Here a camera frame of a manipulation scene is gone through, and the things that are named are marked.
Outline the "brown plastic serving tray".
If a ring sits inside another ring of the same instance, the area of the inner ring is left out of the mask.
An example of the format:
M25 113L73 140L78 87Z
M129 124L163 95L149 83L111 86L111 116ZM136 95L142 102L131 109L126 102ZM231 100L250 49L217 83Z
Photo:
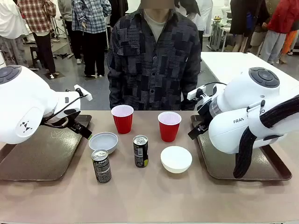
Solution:
M20 144L0 144L0 181L55 181L66 172L82 139L69 128L40 126Z
M225 154L217 150L211 143L208 133L197 137L198 145L211 177L219 180L269 182L288 181L292 173L283 163L271 146L254 149L250 168L246 175L240 179L233 176L235 168L235 155Z

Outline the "grey metal desk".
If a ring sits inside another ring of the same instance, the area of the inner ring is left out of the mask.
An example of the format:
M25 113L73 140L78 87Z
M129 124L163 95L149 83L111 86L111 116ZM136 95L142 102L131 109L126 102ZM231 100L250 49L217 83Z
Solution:
M232 36L230 28L230 23L222 24L220 20L212 19L211 35L207 47L215 52L224 52L227 38Z

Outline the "person in orange trousers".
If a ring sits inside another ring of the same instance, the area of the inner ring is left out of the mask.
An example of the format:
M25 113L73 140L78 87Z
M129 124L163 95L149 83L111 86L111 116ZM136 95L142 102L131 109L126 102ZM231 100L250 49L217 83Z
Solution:
M291 48L291 45L292 45L297 33L298 33L298 30L294 30L294 31L290 31L286 35L285 42L284 42L284 45L283 45L282 50L281 50L281 56L280 56L280 59L279 59L281 64L287 63L286 62L286 55L289 52L289 50Z

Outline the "person in blue plaid shirt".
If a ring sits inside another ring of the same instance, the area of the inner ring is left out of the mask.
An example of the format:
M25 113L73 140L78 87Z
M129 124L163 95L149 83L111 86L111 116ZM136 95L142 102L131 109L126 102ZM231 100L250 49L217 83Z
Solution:
M71 0L72 29L81 31L85 76L105 75L106 17L112 12L109 0Z

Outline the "person in dark long coat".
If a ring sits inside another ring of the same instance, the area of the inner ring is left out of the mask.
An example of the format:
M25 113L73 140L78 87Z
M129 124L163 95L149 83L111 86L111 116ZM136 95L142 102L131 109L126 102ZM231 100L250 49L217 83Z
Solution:
M235 36L233 52L241 49L243 39L258 25L263 27L270 18L266 0L231 0L230 33Z

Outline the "white folding table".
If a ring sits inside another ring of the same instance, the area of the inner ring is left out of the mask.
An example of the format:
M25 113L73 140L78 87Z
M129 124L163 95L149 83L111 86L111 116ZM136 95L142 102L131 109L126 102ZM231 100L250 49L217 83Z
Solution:
M251 53L202 52L201 59L214 77L222 83L228 84L245 69L263 67L271 70L278 76L281 92L299 87L298 80Z

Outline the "person in red plaid shirt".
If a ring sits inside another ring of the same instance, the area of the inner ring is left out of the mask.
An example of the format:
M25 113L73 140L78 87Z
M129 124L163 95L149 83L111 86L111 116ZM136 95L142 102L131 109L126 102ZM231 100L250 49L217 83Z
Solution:
M56 71L51 48L52 26L50 19L56 16L56 5L52 0L18 0L17 5L33 33L41 62L50 72L50 78L54 79L59 73Z

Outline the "black Pepsi can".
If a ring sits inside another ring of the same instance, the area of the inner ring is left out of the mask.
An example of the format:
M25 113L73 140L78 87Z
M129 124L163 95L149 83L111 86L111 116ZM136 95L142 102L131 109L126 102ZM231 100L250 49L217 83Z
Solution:
M106 150L95 150L92 152L92 161L96 179L99 183L106 183L111 180L112 173Z

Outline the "white plastic bowl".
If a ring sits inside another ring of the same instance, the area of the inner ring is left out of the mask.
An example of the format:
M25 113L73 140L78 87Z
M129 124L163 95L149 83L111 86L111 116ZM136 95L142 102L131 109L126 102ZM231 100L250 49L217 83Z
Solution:
M179 146L165 148L160 154L160 159L163 167L174 174L185 172L192 163L191 153Z

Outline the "black stool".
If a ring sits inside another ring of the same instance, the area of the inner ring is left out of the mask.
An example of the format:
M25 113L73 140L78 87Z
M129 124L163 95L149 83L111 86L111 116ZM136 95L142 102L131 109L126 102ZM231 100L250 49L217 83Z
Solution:
M30 46L29 49L30 49L32 64L33 64L34 68L42 69L43 66L42 66L42 63L39 58L38 47L36 45L34 45L34 46Z

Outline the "grey-blue plastic bowl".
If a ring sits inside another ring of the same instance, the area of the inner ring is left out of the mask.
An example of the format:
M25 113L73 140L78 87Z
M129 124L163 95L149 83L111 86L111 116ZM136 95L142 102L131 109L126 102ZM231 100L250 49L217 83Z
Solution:
M109 154L116 150L118 137L114 133L102 132L95 134L89 140L89 147L92 151L106 150Z

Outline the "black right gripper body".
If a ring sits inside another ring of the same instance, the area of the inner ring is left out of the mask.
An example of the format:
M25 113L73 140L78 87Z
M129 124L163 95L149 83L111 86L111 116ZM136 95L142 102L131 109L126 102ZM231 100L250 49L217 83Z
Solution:
M212 121L212 115L210 113L210 104L211 100L205 102L199 109L198 114L201 117L201 122L199 124L199 129L206 131L209 127L210 122Z

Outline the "red plastic cup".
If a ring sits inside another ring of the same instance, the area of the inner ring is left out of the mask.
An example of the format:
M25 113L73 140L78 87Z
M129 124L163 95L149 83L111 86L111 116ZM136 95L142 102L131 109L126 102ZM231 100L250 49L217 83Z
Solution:
M133 107L129 105L118 105L111 110L118 133L127 134L131 131L133 112Z
M173 142L177 136L182 118L176 112L162 112L158 115L161 139Z

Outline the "black can with green print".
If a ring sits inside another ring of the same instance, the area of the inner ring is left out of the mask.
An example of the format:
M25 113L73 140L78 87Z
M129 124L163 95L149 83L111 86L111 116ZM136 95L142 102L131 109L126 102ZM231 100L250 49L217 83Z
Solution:
M145 135L137 135L133 138L135 165L144 168L148 165L148 138Z

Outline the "person in red jacket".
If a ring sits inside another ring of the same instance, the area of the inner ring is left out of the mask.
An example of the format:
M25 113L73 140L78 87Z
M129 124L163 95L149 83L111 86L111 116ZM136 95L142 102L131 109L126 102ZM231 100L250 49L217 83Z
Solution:
M283 47L286 34L295 21L299 20L299 0L280 0L267 25L267 34L260 58L274 65Z

